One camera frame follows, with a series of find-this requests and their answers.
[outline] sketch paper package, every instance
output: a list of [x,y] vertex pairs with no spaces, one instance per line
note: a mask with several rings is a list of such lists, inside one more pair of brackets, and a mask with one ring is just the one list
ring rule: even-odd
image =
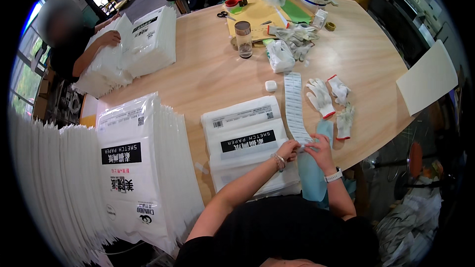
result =
[[14,110],[9,121],[21,191],[65,266],[99,263],[96,251],[116,238],[176,254],[204,209],[184,116],[155,93],[108,110],[97,131]]
[[93,35],[86,49],[111,30],[120,33],[120,44],[99,50],[74,84],[96,98],[176,61],[176,12],[172,7],[154,10],[134,24],[122,15]]
[[97,137],[117,237],[144,240],[171,254],[204,209],[184,116],[153,93],[101,115]]
[[[269,159],[288,140],[275,96],[264,96],[205,113],[201,116],[201,124],[216,192]],[[298,171],[291,162],[254,197],[298,194],[299,182]]]

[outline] white board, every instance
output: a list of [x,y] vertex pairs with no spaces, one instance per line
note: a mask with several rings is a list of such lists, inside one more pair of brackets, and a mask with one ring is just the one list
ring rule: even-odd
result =
[[396,84],[411,116],[455,88],[457,73],[442,41],[437,40]]

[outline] black shirt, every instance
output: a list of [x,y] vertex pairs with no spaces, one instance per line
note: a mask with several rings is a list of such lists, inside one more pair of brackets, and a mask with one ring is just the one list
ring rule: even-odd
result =
[[175,267],[260,266],[268,258],[308,259],[332,266],[373,266],[378,239],[363,217],[343,221],[300,196],[235,208],[214,237],[187,241]]
[[79,77],[73,77],[74,62],[84,53],[93,35],[94,28],[84,27],[69,37],[65,44],[51,48],[50,64],[57,75],[70,82],[79,80]]

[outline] glass bottle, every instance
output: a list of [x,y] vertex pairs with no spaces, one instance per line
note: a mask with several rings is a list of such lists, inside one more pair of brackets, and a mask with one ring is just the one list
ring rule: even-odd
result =
[[239,56],[249,58],[252,56],[251,24],[247,21],[239,21],[234,25],[236,42]]

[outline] person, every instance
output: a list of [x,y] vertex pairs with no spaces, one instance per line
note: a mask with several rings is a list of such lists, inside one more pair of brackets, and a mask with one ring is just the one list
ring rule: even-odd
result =
[[[304,151],[325,176],[335,174],[328,137],[311,136],[319,142],[306,144]],[[289,140],[276,154],[291,162],[300,147]],[[328,183],[330,211],[298,195],[246,203],[278,171],[278,162],[271,157],[211,199],[181,247],[175,267],[375,265],[378,239],[369,221],[356,216],[341,178]]]
[[119,12],[89,28],[84,26],[81,10],[73,0],[46,1],[38,13],[38,33],[51,47],[49,62],[54,72],[65,80],[77,82],[102,47],[120,43],[120,33],[108,31],[86,49],[89,39],[118,17]]

